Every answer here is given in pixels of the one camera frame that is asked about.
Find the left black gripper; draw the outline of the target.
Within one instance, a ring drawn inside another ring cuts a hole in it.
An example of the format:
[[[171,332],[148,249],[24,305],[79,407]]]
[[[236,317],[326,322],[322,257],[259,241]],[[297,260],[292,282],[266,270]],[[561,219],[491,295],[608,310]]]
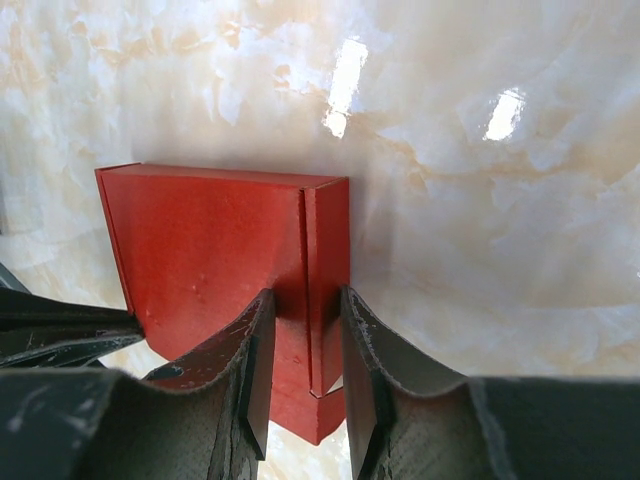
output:
[[[137,343],[144,332],[126,310],[66,303],[32,294],[1,268],[1,366],[94,367]]]

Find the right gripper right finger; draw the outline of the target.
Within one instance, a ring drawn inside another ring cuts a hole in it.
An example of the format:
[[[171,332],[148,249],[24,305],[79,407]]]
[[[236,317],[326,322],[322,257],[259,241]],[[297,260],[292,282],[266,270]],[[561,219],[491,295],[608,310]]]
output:
[[[467,376],[341,292],[343,380],[356,479],[635,479],[639,382]]]

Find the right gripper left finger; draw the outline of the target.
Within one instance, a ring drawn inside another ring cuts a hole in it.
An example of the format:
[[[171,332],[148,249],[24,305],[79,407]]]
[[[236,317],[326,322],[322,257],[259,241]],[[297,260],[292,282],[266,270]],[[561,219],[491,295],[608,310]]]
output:
[[[101,366],[1,366],[5,479],[253,479],[274,364],[270,290],[137,379]]]

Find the red paper box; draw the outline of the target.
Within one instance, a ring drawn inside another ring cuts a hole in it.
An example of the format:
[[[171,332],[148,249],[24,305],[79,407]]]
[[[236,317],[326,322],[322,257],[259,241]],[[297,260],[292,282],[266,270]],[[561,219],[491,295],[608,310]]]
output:
[[[128,309],[174,360],[275,296],[270,417],[319,444],[345,417],[340,290],[350,280],[349,181],[129,164],[96,171]]]

